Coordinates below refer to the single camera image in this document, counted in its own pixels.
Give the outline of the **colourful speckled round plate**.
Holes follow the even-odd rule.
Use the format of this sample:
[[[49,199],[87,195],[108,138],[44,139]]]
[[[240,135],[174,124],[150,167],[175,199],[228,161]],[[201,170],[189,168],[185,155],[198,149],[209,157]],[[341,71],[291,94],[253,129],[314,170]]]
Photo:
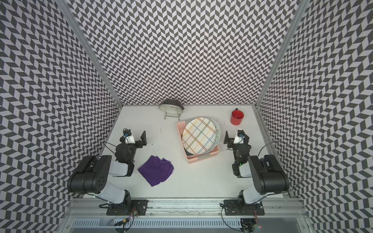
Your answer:
[[[219,124],[211,119],[211,121],[213,122],[214,126],[215,126],[215,129],[216,129],[216,136],[215,136],[215,140],[213,142],[213,145],[211,146],[211,148],[209,149],[209,152],[213,151],[214,148],[218,145],[219,141],[220,141],[220,135],[221,135],[221,131],[220,131],[220,126]]]

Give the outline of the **white plaid round plate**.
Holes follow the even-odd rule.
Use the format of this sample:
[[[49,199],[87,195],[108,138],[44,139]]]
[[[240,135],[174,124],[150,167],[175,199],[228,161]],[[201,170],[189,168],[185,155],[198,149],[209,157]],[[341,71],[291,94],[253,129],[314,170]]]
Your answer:
[[[211,119],[197,117],[186,125],[182,133],[182,145],[193,155],[208,153],[215,136],[216,129]]]

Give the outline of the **purple cloth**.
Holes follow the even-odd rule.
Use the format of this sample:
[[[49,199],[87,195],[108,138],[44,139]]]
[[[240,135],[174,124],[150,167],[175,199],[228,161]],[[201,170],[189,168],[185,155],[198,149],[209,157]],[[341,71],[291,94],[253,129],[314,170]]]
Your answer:
[[[149,159],[138,168],[138,172],[145,178],[150,186],[156,186],[166,181],[173,173],[174,166],[166,159],[151,155]]]

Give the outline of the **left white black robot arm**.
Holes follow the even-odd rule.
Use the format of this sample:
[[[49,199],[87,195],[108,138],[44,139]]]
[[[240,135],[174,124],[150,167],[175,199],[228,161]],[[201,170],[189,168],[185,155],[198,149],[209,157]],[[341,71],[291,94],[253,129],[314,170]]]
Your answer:
[[[90,194],[106,201],[106,206],[123,209],[133,208],[130,192],[108,181],[112,177],[130,177],[135,169],[134,158],[137,149],[147,145],[146,132],[135,141],[130,129],[123,130],[120,144],[115,148],[114,156],[85,156],[67,182],[67,189],[74,194]]]

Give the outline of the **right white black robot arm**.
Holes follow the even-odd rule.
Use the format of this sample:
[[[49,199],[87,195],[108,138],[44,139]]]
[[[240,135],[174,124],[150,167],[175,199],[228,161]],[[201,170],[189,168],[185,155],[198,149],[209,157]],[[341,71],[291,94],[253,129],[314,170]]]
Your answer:
[[[250,178],[252,185],[242,190],[237,199],[238,206],[253,205],[266,197],[286,193],[290,182],[282,166],[272,154],[259,157],[250,155],[252,146],[249,136],[238,130],[234,137],[225,133],[223,143],[233,152],[233,174],[237,178]]]

